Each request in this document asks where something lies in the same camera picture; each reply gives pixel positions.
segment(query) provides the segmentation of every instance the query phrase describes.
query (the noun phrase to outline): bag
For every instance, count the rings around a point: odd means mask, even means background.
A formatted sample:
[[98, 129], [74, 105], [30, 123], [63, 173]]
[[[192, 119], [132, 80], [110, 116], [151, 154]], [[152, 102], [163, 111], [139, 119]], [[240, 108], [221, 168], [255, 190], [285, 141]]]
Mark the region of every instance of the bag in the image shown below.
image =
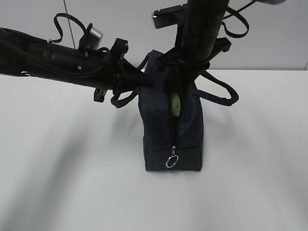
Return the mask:
[[123, 107], [139, 95], [139, 111], [144, 125], [143, 154], [147, 171], [192, 170], [200, 171], [203, 154], [203, 112], [200, 97], [221, 105], [231, 106], [238, 95], [229, 85], [215, 79], [209, 73], [202, 75], [225, 87], [231, 99], [220, 98], [198, 90], [195, 83], [188, 88], [185, 107], [179, 117], [172, 116], [171, 99], [164, 93], [168, 71], [159, 72], [156, 59], [162, 53], [152, 51], [145, 73], [153, 77], [151, 87], [138, 87], [127, 98], [119, 100], [115, 95], [111, 103]]

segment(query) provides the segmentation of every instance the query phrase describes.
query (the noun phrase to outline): zipper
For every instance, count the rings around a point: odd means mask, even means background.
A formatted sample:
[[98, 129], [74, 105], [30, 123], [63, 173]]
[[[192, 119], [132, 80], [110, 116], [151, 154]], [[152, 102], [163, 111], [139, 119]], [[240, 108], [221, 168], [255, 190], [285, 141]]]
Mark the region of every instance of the zipper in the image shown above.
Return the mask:
[[179, 118], [177, 116], [173, 116], [171, 110], [172, 102], [171, 96], [168, 94], [168, 111], [170, 120], [170, 141], [171, 141], [171, 156], [166, 160], [166, 167], [173, 168], [178, 160], [179, 156], [176, 155], [176, 148], [179, 142]]

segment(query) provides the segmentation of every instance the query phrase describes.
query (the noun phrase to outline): zipper pull ring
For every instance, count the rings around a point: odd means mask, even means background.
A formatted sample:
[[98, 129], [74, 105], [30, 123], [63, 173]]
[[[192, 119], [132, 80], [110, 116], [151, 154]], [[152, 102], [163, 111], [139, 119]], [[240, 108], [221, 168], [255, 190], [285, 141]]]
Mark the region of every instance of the zipper pull ring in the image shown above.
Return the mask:
[[[179, 156], [178, 155], [175, 155], [175, 149], [176, 149], [176, 146], [172, 146], [172, 151], [171, 151], [171, 156], [168, 158], [168, 160], [166, 161], [166, 167], [167, 168], [172, 168], [174, 167], [174, 165], [177, 164], [178, 160], [179, 160]], [[171, 159], [175, 158], [175, 161], [173, 162], [172, 165], [169, 165], [169, 162]]]

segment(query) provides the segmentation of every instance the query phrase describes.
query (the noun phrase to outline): bag handle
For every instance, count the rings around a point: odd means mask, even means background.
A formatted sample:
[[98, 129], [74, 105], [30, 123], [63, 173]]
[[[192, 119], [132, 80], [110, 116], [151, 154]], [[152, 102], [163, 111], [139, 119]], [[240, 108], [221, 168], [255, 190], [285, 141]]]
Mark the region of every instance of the bag handle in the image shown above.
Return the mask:
[[239, 38], [245, 37], [248, 34], [248, 32], [249, 32], [249, 23], [247, 22], [247, 20], [243, 16], [241, 16], [241, 14], [239, 12], [237, 12], [236, 10], [234, 10], [234, 9], [232, 9], [230, 7], [227, 8], [227, 12], [229, 12], [231, 15], [237, 17], [245, 25], [247, 31], [245, 33], [243, 33], [243, 34], [234, 34], [234, 33], [230, 32], [230, 31], [228, 31], [225, 22], [222, 22], [221, 24], [225, 28], [226, 34], [228, 36], [230, 36], [232, 38], [236, 38], [236, 39], [237, 38], [239, 39]]
[[230, 99], [221, 98], [221, 97], [218, 97], [216, 95], [212, 95], [208, 92], [205, 92], [205, 91], [202, 91], [202, 90], [199, 90], [199, 89], [193, 90], [193, 95], [196, 95], [196, 96], [203, 98], [205, 100], [209, 100], [211, 102], [218, 103], [218, 104], [224, 105], [224, 106], [231, 106], [232, 104], [236, 103], [239, 100], [239, 95], [237, 94], [237, 92], [227, 83], [216, 79], [214, 76], [212, 76], [207, 71], [204, 71], [201, 75], [203, 77], [207, 78], [208, 80], [210, 80], [210, 81], [222, 86], [223, 88], [225, 88], [228, 91], [228, 93], [230, 94], [231, 98]]
[[133, 92], [126, 98], [119, 100], [121, 94], [114, 95], [111, 98], [111, 104], [116, 108], [121, 108], [126, 106], [129, 102], [131, 102], [137, 95], [139, 94], [139, 89], [136, 88]]

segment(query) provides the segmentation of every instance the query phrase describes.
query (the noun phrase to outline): metal ring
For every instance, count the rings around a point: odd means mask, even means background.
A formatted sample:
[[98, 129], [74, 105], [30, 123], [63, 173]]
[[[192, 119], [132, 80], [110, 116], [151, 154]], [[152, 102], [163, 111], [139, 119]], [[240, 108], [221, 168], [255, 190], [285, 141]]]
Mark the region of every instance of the metal ring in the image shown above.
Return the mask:
[[[170, 161], [172, 158], [176, 158], [177, 160], [173, 163], [173, 165], [169, 166], [169, 165], [168, 165], [168, 164], [169, 164], [169, 161]], [[174, 167], [174, 165], [177, 164], [178, 160], [179, 160], [179, 156], [178, 156], [178, 155], [173, 155], [173, 156], [169, 157], [168, 160], [166, 161], [166, 167], [167, 167], [167, 168], [172, 168], [172, 167]]]

